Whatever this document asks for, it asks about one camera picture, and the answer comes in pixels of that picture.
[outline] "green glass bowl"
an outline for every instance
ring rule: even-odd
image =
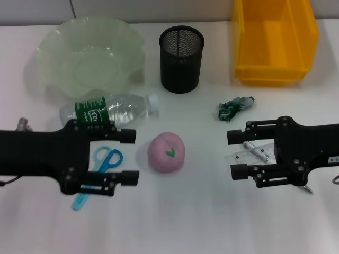
[[[50,32],[38,47],[39,79],[72,98],[95,89],[119,93],[144,67],[143,45],[141,35],[121,20],[73,19]]]

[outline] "candy wrapper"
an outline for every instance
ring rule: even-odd
[[[221,121],[230,122],[238,112],[251,108],[254,101],[253,97],[238,97],[228,103],[220,103],[219,119]]]

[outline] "black mesh pencil holder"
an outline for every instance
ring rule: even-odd
[[[184,94],[199,83],[202,34],[189,26],[179,25],[160,36],[161,83],[170,92]]]

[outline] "plastic water bottle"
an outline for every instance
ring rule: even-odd
[[[110,95],[66,105],[60,109],[60,119],[63,126],[70,119],[97,123],[114,121],[115,127],[120,129],[137,118],[158,114],[158,111],[159,99],[155,94],[146,97]]]

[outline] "white wall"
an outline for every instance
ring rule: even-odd
[[[234,0],[72,1],[77,17],[106,15],[132,23],[230,20],[234,2]],[[317,18],[339,18],[339,0],[311,0],[311,3]]]
[[[69,0],[0,0],[0,25],[60,24],[72,18]]]

